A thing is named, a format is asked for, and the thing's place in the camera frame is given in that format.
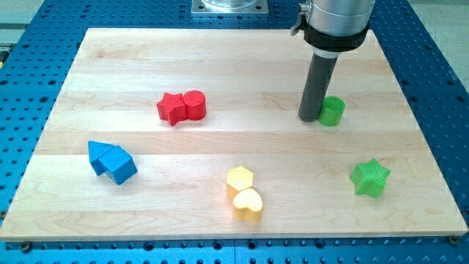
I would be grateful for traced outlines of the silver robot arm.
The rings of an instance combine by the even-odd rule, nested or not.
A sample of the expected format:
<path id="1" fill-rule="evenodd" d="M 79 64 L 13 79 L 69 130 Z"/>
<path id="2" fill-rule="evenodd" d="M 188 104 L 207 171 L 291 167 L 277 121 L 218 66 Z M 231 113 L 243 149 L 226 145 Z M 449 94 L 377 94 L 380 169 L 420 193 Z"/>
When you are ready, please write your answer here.
<path id="1" fill-rule="evenodd" d="M 307 0 L 299 4 L 299 15 L 290 29 L 303 32 L 312 47 L 329 52 L 358 48 L 369 30 L 375 0 Z"/>

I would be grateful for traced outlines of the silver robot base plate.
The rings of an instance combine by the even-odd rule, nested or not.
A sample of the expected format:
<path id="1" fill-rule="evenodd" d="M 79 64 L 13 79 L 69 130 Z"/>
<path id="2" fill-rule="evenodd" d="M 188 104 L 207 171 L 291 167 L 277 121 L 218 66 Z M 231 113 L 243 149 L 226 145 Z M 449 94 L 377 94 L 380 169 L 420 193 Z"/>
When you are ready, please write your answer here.
<path id="1" fill-rule="evenodd" d="M 192 0 L 193 14 L 267 14 L 268 0 Z"/>

